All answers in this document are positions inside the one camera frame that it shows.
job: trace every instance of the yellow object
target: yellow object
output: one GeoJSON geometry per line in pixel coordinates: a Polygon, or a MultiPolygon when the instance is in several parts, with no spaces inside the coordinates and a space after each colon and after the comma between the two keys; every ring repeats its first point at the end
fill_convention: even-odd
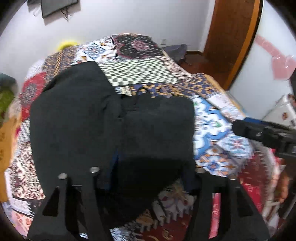
{"type": "Polygon", "coordinates": [[[71,46],[74,46],[74,45],[78,45],[78,44],[79,44],[79,43],[76,42],[76,41],[65,41],[65,42],[62,42],[62,43],[59,45],[57,51],[60,51],[60,50],[63,50],[63,49],[65,49],[65,48],[68,48],[68,47],[71,47],[71,46]]]}
{"type": "Polygon", "coordinates": [[[20,122],[18,118],[11,118],[9,121],[4,122],[0,129],[0,202],[7,202],[6,182],[4,171],[10,165],[14,145],[15,145],[15,132],[19,127],[20,122]]]}

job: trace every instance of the bolt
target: bolt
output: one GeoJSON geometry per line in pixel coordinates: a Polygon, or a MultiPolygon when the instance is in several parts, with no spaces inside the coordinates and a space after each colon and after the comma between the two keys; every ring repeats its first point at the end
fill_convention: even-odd
{"type": "Polygon", "coordinates": [[[258,133],[256,134],[256,137],[260,137],[260,136],[262,136],[262,132],[258,132],[258,133]]]}
{"type": "Polygon", "coordinates": [[[236,176],[235,174],[229,174],[229,175],[228,175],[228,178],[229,178],[230,180],[236,180],[237,176],[236,176]]]}
{"type": "Polygon", "coordinates": [[[279,136],[281,136],[281,137],[286,137],[286,136],[287,136],[287,134],[286,134],[286,133],[283,133],[283,132],[281,132],[281,133],[279,133],[279,136]]]}
{"type": "Polygon", "coordinates": [[[66,174],[66,173],[61,173],[59,176],[58,176],[58,178],[60,179],[60,180],[64,180],[64,179],[66,179],[68,177],[68,175],[66,174]]]}
{"type": "Polygon", "coordinates": [[[202,167],[198,167],[198,168],[196,169],[196,172],[197,172],[197,173],[205,173],[205,169],[203,169],[202,167]]]}
{"type": "Polygon", "coordinates": [[[91,167],[91,168],[89,169],[89,171],[90,171],[91,173],[96,173],[96,172],[98,172],[99,170],[100,170],[99,167],[91,167]]]}

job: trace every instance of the electrical outlet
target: electrical outlet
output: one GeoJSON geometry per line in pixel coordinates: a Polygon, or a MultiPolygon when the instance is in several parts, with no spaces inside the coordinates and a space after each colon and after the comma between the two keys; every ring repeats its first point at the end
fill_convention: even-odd
{"type": "Polygon", "coordinates": [[[160,45],[166,45],[166,39],[162,39],[160,45]]]}

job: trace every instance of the brown floor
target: brown floor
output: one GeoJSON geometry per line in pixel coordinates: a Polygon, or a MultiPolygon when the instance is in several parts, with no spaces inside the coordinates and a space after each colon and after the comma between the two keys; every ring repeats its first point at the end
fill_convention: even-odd
{"type": "Polygon", "coordinates": [[[203,56],[186,55],[186,63],[182,62],[180,66],[191,74],[203,72],[212,76],[222,87],[227,80],[230,67],[218,66],[214,62],[208,61],[203,56]]]}

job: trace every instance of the patterned quilt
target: patterned quilt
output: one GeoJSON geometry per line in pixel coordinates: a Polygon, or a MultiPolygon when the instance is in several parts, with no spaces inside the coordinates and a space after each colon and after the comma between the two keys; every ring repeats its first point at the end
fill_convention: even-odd
{"type": "MultiPolygon", "coordinates": [[[[246,138],[231,131],[231,122],[244,114],[209,75],[190,74],[168,58],[150,37],[116,34],[61,50],[37,61],[28,71],[22,92],[14,102],[21,105],[22,124],[12,163],[6,171],[11,220],[26,235],[45,198],[35,172],[30,146],[31,103],[64,69],[95,61],[118,94],[134,95],[144,86],[152,96],[186,96],[195,108],[194,158],[210,174],[242,176],[242,183],[260,210],[267,196],[270,173],[266,158],[246,138]],[[257,166],[259,173],[247,175],[257,166]]],[[[183,191],[180,181],[163,190],[152,208],[124,227],[112,229],[115,240],[182,240],[190,221],[194,197],[183,191]]]]}

